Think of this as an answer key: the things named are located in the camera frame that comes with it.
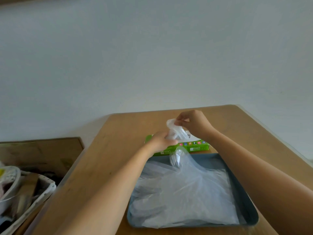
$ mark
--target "forearm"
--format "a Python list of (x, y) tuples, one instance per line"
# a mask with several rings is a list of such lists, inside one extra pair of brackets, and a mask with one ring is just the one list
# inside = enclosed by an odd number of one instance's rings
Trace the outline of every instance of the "forearm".
[(129, 198), (147, 159), (153, 154), (142, 147), (118, 170), (65, 225), (61, 235), (113, 235), (125, 213)]
[(204, 140), (219, 152), (278, 233), (313, 234), (310, 189), (217, 131)]

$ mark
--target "hand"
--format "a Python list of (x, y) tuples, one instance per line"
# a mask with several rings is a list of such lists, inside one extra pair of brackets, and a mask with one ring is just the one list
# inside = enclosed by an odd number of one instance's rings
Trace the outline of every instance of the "hand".
[(149, 142), (145, 144), (151, 150), (152, 154), (165, 150), (168, 146), (178, 144), (175, 139), (166, 139), (168, 132), (155, 133)]
[(203, 140), (212, 137), (217, 132), (200, 110), (180, 113), (174, 124), (185, 127), (192, 135)]

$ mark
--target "green box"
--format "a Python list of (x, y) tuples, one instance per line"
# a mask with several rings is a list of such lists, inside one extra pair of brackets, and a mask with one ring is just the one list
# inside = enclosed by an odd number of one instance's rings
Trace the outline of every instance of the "green box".
[[(195, 136), (190, 134), (188, 131), (186, 132), (189, 136), (189, 139), (178, 140), (178, 144), (169, 146), (164, 151), (155, 153), (154, 156), (170, 155), (171, 153), (175, 152), (178, 146), (183, 146), (190, 153), (209, 150), (210, 145), (207, 142), (205, 142), (204, 140), (201, 140), (200, 138), (196, 138)], [(148, 142), (151, 138), (152, 138), (152, 134), (148, 135), (146, 137), (145, 143)]]

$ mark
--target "gray tray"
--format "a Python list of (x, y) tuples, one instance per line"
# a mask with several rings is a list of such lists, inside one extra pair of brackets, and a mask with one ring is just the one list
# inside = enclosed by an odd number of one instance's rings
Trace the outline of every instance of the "gray tray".
[[(226, 172), (229, 175), (230, 185), (232, 187), (233, 196), (235, 199), (235, 205), (237, 210), (237, 215), (239, 219), (239, 224), (215, 224), (207, 223), (199, 227), (225, 227), (225, 226), (254, 226), (259, 221), (259, 215), (254, 207), (252, 201), (250, 200), (248, 194), (239, 183), (237, 178), (225, 164), (221, 156), (217, 153), (212, 154), (192, 154), (193, 159), (201, 166), (207, 169), (226, 169)], [(169, 156), (157, 156), (151, 157), (148, 161), (157, 161), (167, 165), (170, 165)], [(137, 227), (132, 224), (132, 215), (128, 209), (127, 211), (127, 220), (132, 227)]]

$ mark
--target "clear plastic bag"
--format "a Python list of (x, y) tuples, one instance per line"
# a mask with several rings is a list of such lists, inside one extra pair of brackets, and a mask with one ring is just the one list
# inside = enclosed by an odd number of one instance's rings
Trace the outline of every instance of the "clear plastic bag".
[(166, 126), (170, 129), (168, 133), (167, 139), (188, 139), (188, 134), (186, 131), (181, 127), (174, 124), (175, 119), (170, 119), (166, 122)]
[(239, 224), (225, 170), (207, 170), (183, 147), (171, 156), (172, 166), (147, 162), (129, 205), (136, 227)]

